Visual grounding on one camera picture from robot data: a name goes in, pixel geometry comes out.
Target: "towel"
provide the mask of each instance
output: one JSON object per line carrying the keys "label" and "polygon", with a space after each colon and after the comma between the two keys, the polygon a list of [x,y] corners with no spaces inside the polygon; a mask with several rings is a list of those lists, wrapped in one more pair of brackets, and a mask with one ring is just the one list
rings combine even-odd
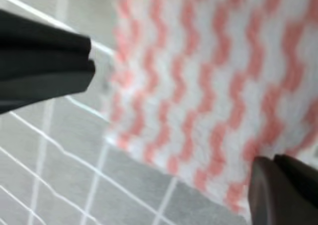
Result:
{"label": "towel", "polygon": [[250,219],[256,156],[318,133],[318,0],[119,0],[107,143]]}

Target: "zigzag pattern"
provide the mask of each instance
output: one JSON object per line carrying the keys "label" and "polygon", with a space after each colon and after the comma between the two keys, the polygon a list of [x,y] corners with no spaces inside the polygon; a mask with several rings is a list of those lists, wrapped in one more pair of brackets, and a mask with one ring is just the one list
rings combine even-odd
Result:
{"label": "zigzag pattern", "polygon": [[[308,132],[301,137],[295,135],[291,140],[296,142],[286,146],[285,153],[298,156],[318,136],[318,92],[311,90],[310,94],[299,96],[305,87],[318,86],[314,81],[318,78],[317,56],[306,50],[312,50],[313,43],[303,42],[307,31],[318,34],[318,0],[147,2],[150,5],[142,8],[142,0],[119,1],[119,16],[124,24],[117,31],[118,71],[113,79],[117,90],[110,112],[113,126],[107,136],[118,139],[115,146],[180,176],[211,199],[248,216],[246,193],[255,156],[275,152],[276,144],[297,128],[295,118]],[[200,10],[206,10],[201,7],[208,5],[213,5],[213,13],[207,19],[199,19]],[[295,11],[300,6],[304,10],[289,19],[286,8],[290,5]],[[168,7],[175,7],[173,12],[178,14],[170,14]],[[136,9],[147,17],[136,18]],[[235,36],[235,41],[230,34],[233,23],[240,26],[235,34],[241,34]],[[278,41],[263,40],[272,25],[281,27],[274,31],[279,46]],[[211,45],[215,45],[210,53],[210,48],[204,48],[205,36],[211,36]],[[247,59],[242,61],[236,58],[242,51],[233,44],[241,38],[241,47],[247,51]],[[273,53],[271,44],[278,47],[278,52]],[[282,58],[277,62],[285,63],[276,64],[276,56]],[[244,62],[244,68],[234,68],[231,63],[236,63],[236,67],[236,60]],[[132,71],[131,65],[138,70]],[[270,74],[275,69],[281,77],[272,79]],[[162,92],[161,88],[167,88],[167,77],[171,88]],[[138,78],[145,79],[145,85],[137,82]],[[305,79],[313,81],[304,83]],[[248,100],[251,85],[257,85],[252,92],[259,94],[251,95],[253,104]],[[293,120],[282,114],[288,97],[305,99],[302,107],[290,105],[287,109],[301,113]]]}

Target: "cloth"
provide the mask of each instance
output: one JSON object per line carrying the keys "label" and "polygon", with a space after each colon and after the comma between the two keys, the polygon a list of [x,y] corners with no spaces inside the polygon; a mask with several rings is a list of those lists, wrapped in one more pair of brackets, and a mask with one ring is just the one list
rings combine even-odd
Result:
{"label": "cloth", "polygon": [[90,39],[0,10],[0,113],[85,91]]}
{"label": "cloth", "polygon": [[318,0],[119,0],[107,143],[250,219],[256,156],[318,132]]}

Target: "gray tile floor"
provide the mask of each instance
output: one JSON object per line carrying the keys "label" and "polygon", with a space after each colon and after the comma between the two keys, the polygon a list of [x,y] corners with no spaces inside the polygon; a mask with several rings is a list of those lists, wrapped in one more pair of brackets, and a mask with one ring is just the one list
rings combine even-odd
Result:
{"label": "gray tile floor", "polygon": [[[112,48],[115,45],[112,34],[114,0],[21,1],[63,20],[104,45]],[[0,0],[0,7],[47,24],[5,0]],[[110,72],[110,60],[95,49],[91,57],[96,61],[96,77],[87,93],[74,98],[97,110],[104,88],[103,79]],[[242,218],[179,182],[162,219],[157,218],[172,178],[135,162],[120,151],[104,150],[101,136],[106,122],[65,98],[55,100],[49,130],[43,126],[48,117],[47,103],[22,108],[15,113],[44,130],[53,140],[44,140],[11,114],[1,116],[0,224],[246,224]],[[41,154],[43,147],[46,147],[45,157]],[[100,158],[105,160],[104,165],[98,163]],[[39,164],[43,170],[40,179],[36,179]]]}

